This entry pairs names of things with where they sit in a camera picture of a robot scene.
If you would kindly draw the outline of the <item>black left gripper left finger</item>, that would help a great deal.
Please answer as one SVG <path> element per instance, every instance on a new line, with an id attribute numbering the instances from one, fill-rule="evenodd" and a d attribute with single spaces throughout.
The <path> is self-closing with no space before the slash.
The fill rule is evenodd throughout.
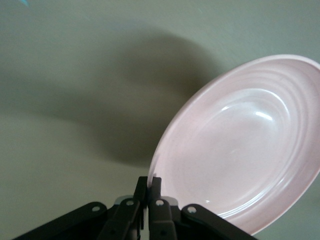
<path id="1" fill-rule="evenodd" d="M 139 240 L 148 205 L 147 177 L 138 178 L 133 196 L 125 197 L 107 211 L 100 240 Z"/>

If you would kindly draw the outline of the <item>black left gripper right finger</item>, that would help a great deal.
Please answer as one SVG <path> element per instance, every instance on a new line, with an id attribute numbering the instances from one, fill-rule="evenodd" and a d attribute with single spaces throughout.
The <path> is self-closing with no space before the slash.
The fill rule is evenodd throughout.
<path id="1" fill-rule="evenodd" d="M 171 206 L 161 196 L 161 183 L 160 177 L 154 177 L 149 189 L 149 239 L 176 240 L 177 233 Z"/>

